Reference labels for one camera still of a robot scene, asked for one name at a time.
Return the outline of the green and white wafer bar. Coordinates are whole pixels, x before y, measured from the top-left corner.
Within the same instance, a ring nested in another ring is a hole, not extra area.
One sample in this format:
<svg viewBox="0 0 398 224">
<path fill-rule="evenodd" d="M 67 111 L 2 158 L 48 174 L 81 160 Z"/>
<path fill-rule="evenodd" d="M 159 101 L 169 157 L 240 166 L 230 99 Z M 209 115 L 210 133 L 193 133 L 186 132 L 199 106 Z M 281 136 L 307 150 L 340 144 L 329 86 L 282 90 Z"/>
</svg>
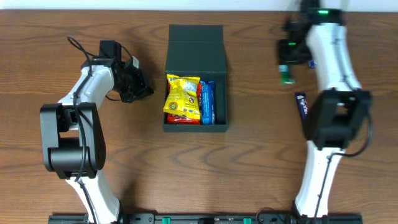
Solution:
<svg viewBox="0 0 398 224">
<path fill-rule="evenodd" d="M 279 74 L 280 74 L 280 80 L 282 84 L 294 84 L 295 80 L 293 79 L 290 68 L 288 65 L 279 65 Z"/>
</svg>

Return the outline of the small blue Eclipse mint box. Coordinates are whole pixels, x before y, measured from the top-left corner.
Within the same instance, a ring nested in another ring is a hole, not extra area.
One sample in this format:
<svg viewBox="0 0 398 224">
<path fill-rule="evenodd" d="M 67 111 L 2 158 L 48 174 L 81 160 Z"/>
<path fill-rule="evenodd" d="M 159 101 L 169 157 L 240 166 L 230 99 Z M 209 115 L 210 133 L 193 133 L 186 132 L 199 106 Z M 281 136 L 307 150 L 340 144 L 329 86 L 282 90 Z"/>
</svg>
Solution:
<svg viewBox="0 0 398 224">
<path fill-rule="evenodd" d="M 310 61 L 308 62 L 308 67 L 309 67 L 309 69 L 311 69 L 311 70 L 315 69 L 315 67 L 316 67 L 316 61 L 310 60 Z"/>
</svg>

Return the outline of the blue Dairy Milk chocolate bar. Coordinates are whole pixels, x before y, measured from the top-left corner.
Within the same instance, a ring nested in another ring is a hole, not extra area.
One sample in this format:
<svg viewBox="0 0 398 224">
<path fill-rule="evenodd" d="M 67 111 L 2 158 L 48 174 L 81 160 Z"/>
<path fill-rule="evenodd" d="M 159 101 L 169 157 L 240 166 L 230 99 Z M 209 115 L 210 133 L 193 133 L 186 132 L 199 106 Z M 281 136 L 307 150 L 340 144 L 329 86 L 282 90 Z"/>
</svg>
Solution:
<svg viewBox="0 0 398 224">
<path fill-rule="evenodd" d="M 304 123 L 307 119 L 307 114 L 308 114 L 307 96 L 304 92 L 295 93 L 295 100 L 298 107 L 298 111 L 300 113 L 300 119 L 302 123 Z"/>
</svg>

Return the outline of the yellow snack packet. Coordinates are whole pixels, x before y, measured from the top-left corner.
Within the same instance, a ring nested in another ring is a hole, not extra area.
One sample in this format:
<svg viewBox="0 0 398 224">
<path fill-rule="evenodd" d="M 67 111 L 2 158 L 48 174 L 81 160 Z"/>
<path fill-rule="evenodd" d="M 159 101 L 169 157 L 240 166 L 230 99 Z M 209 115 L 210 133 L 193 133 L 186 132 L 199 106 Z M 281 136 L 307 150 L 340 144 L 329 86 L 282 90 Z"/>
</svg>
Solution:
<svg viewBox="0 0 398 224">
<path fill-rule="evenodd" d="M 185 116 L 188 119 L 200 119 L 201 113 L 198 105 L 198 85 L 200 77 L 180 77 L 167 74 L 170 85 L 167 95 L 164 113 Z"/>
</svg>

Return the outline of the red Hacks candy bag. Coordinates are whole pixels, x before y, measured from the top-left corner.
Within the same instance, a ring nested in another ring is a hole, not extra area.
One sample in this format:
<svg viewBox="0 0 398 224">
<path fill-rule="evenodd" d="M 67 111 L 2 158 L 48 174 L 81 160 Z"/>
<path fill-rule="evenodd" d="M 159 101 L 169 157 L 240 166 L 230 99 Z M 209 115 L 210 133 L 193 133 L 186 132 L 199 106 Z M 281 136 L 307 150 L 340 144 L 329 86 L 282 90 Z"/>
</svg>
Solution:
<svg viewBox="0 0 398 224">
<path fill-rule="evenodd" d="M 200 108 L 200 95 L 201 95 L 201 83 L 198 85 L 198 105 Z M 169 114 L 167 113 L 167 123 L 169 124 L 194 124 L 194 125 L 201 125 L 200 119 L 188 119 L 185 116 L 178 116 L 176 114 Z"/>
</svg>

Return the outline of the blue Oreo cookie pack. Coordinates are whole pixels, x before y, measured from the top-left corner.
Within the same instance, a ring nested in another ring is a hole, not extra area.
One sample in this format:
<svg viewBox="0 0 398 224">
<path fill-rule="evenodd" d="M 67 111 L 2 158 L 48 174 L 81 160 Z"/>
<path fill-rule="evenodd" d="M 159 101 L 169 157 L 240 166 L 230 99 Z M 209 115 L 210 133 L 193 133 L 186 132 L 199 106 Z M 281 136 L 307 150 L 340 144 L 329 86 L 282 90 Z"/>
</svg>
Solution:
<svg viewBox="0 0 398 224">
<path fill-rule="evenodd" d="M 215 82 L 201 81 L 201 123 L 204 125 L 215 123 Z"/>
</svg>

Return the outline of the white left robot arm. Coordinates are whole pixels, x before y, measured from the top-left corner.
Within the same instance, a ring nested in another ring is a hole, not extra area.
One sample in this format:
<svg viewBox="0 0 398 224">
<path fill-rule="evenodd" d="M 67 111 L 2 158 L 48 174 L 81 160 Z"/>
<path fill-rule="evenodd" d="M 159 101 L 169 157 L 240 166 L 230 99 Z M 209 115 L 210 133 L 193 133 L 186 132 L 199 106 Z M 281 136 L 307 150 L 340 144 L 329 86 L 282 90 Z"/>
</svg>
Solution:
<svg viewBox="0 0 398 224">
<path fill-rule="evenodd" d="M 137 217 L 124 212 L 106 180 L 106 143 L 98 110 L 111 91 L 119 94 L 121 102 L 132 103 L 154 90 L 137 58 L 130 55 L 127 61 L 122 59 L 127 49 L 119 42 L 102 40 L 95 55 L 73 37 L 67 40 L 86 60 L 70 92 L 40 109 L 42 150 L 45 168 L 74 188 L 87 213 L 51 215 L 49 223 L 138 222 Z"/>
</svg>

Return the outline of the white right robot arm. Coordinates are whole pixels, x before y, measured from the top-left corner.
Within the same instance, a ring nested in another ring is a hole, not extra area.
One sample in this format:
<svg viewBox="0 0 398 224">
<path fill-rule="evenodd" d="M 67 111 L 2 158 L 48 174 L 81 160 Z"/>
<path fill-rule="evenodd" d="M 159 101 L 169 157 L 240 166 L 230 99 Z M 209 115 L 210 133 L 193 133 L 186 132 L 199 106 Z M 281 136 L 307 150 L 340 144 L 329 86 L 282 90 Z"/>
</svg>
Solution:
<svg viewBox="0 0 398 224">
<path fill-rule="evenodd" d="M 328 199 L 340 160 L 363 153 L 373 138 L 372 97 L 354 73 L 346 43 L 343 11 L 302 0 L 297 21 L 287 16 L 286 39 L 277 43 L 279 72 L 290 81 L 290 66 L 314 62 L 319 95 L 309 106 L 296 94 L 307 160 L 292 213 L 284 223 L 361 223 L 361 215 L 331 215 Z"/>
</svg>

